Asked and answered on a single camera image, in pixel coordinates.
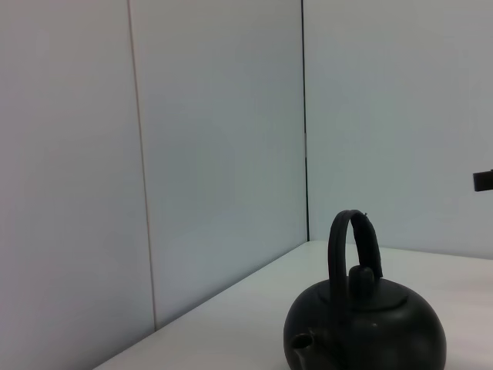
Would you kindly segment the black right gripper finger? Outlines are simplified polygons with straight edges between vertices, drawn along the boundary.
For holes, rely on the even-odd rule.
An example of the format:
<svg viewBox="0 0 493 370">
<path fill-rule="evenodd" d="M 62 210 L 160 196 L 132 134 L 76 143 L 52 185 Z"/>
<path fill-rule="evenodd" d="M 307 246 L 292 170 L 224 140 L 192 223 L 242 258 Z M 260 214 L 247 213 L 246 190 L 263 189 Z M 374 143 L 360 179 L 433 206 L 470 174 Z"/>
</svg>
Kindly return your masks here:
<svg viewBox="0 0 493 370">
<path fill-rule="evenodd" d="M 493 190 L 493 170 L 473 174 L 475 192 Z"/>
</svg>

